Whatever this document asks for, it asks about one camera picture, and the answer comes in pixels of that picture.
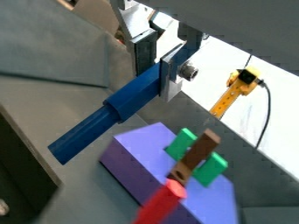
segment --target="green block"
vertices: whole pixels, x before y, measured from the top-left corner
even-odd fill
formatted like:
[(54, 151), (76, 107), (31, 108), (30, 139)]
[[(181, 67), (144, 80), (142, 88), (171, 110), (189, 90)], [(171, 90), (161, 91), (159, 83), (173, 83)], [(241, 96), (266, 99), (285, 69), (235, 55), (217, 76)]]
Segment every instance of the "green block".
[(179, 161), (183, 158), (187, 148), (193, 146), (193, 143), (197, 141), (197, 139), (198, 137), (189, 129), (182, 129), (179, 135), (166, 149), (166, 152), (175, 161)]
[(194, 170), (193, 176), (207, 187), (227, 168), (229, 162), (226, 159), (217, 152), (213, 152), (205, 164)]

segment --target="blue plastic bar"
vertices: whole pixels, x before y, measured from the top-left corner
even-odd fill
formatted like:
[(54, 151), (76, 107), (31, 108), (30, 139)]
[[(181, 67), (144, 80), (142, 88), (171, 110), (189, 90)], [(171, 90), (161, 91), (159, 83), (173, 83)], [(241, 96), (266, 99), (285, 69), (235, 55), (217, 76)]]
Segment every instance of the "blue plastic bar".
[(107, 105), (50, 145), (51, 153), (63, 165), (70, 162), (118, 121), (118, 112)]
[(104, 101), (87, 117), (50, 146), (52, 155), (66, 165), (115, 123), (124, 122), (159, 94), (159, 67), (153, 66)]

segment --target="brown block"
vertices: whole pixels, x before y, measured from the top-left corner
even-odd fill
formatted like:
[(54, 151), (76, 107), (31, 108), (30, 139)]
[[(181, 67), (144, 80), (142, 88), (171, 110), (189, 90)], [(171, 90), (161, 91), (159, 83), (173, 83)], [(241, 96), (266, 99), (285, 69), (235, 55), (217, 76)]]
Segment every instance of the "brown block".
[(203, 135), (191, 146), (190, 151), (173, 168), (169, 179), (175, 179), (183, 186), (186, 186), (193, 175), (193, 170), (201, 161), (207, 158), (219, 144), (221, 137), (210, 129), (206, 129)]

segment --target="purple block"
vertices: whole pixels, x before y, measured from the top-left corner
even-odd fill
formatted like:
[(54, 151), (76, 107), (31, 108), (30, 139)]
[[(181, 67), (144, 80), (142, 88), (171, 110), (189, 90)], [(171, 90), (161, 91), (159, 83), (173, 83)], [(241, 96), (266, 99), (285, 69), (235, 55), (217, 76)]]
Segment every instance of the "purple block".
[[(102, 164), (142, 205), (174, 168), (175, 161), (165, 151), (174, 139), (175, 134), (157, 123), (115, 136), (100, 157)], [(219, 175), (210, 187), (191, 178), (186, 189), (187, 199), (163, 224), (239, 223), (234, 185), (225, 176)]]

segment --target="screw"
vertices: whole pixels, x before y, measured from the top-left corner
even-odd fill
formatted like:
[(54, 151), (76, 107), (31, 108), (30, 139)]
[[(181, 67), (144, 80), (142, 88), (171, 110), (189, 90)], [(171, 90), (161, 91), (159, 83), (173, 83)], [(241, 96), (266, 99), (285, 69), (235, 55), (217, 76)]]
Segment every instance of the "screw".
[(4, 200), (0, 199), (0, 216), (6, 216), (10, 212), (10, 207), (6, 204)]
[(193, 81), (195, 76), (199, 73), (199, 69), (193, 65), (193, 63), (187, 60), (181, 68), (179, 75), (187, 80)]

